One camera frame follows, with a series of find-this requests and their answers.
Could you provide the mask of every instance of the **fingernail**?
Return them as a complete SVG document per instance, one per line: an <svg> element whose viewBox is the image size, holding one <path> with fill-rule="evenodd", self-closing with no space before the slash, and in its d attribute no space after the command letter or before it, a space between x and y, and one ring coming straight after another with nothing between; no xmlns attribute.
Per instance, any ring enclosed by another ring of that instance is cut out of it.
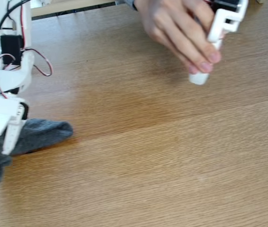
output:
<svg viewBox="0 0 268 227"><path fill-rule="evenodd" d="M212 63L218 63L218 62L220 62L220 60L221 60L220 53L218 53L218 52L212 53L210 55L210 60L211 60Z"/></svg>
<svg viewBox="0 0 268 227"><path fill-rule="evenodd" d="M196 74L196 73L198 73L198 69L194 65L190 65L189 66L189 73Z"/></svg>
<svg viewBox="0 0 268 227"><path fill-rule="evenodd" d="M201 64L201 68L205 71L205 73L208 73L213 70L213 65L208 62L203 62Z"/></svg>

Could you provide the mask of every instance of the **wood grain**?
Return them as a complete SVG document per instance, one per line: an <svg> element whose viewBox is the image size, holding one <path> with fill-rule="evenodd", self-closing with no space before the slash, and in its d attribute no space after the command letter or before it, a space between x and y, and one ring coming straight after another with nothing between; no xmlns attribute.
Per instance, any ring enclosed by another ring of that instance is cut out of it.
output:
<svg viewBox="0 0 268 227"><path fill-rule="evenodd" d="M268 2L201 87L123 5L34 21L33 42L55 74L34 71L30 117L75 135L14 159L0 227L268 227Z"/></svg>
<svg viewBox="0 0 268 227"><path fill-rule="evenodd" d="M104 3L114 2L114 0L52 0L51 4L32 9L32 16L57 13L61 11L79 9L88 6L95 6Z"/></svg>

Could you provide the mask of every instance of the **white plastic part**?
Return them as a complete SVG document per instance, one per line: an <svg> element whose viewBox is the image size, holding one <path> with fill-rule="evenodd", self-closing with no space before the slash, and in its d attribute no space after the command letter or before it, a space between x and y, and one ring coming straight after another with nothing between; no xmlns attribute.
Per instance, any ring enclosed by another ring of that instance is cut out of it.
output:
<svg viewBox="0 0 268 227"><path fill-rule="evenodd" d="M19 93L26 90L31 84L34 54L26 51L22 55L21 67L16 71L2 70L3 63L0 60L0 87L3 91L19 88Z"/></svg>
<svg viewBox="0 0 268 227"><path fill-rule="evenodd" d="M249 0L241 0L239 3L238 12L232 12L225 9L219 9L216 12L210 33L208 35L208 41L211 42L216 49L219 49L222 45L220 36L223 32L236 32L239 24L244 19L247 11ZM231 20L232 23L226 23L226 20ZM208 73L198 72L197 74L189 74L189 81L196 85L203 85L206 83L209 77Z"/></svg>
<svg viewBox="0 0 268 227"><path fill-rule="evenodd" d="M0 0L0 21L9 8L21 2L21 0ZM0 30L0 35L24 35L25 48L31 47L31 7L30 2L25 3L22 8L18 7L10 13L10 18L6 18L3 27L14 28L13 30ZM0 60L0 87L5 91L19 88L19 93L24 91L31 83L32 67L34 65L34 54L31 51L24 52L21 59L21 67L18 70L3 70L3 62ZM8 99L0 94L0 135L7 129L3 154L9 155L14 149L19 133L25 123L22 120L25 108L21 103L24 99L16 95L5 93Z"/></svg>

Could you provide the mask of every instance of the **black wire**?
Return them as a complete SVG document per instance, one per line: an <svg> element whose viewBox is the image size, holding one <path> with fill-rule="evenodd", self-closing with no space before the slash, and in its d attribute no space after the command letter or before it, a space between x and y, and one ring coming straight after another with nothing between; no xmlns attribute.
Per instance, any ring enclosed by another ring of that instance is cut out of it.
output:
<svg viewBox="0 0 268 227"><path fill-rule="evenodd" d="M3 18L1 19L1 21L0 21L0 30L1 30L1 27L2 27L3 23L5 22L5 20L7 19L7 17L10 15L10 13L13 12L15 9L17 9L18 7L22 6L23 4L29 2L29 1L31 1L31 0L22 0L19 3L15 4L14 6L12 6L6 12L6 14L3 16Z"/></svg>
<svg viewBox="0 0 268 227"><path fill-rule="evenodd" d="M10 2L11 2L11 0L8 1L8 4L7 4L7 11L8 11L9 8L10 8Z"/></svg>

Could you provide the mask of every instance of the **human hand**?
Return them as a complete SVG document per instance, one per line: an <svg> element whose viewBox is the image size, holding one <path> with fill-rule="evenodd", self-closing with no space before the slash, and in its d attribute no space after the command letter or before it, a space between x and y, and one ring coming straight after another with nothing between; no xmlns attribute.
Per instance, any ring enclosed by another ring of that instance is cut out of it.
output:
<svg viewBox="0 0 268 227"><path fill-rule="evenodd" d="M191 74L210 73L221 60L220 52L207 41L214 12L203 0L135 0L134 4L147 34L169 48Z"/></svg>

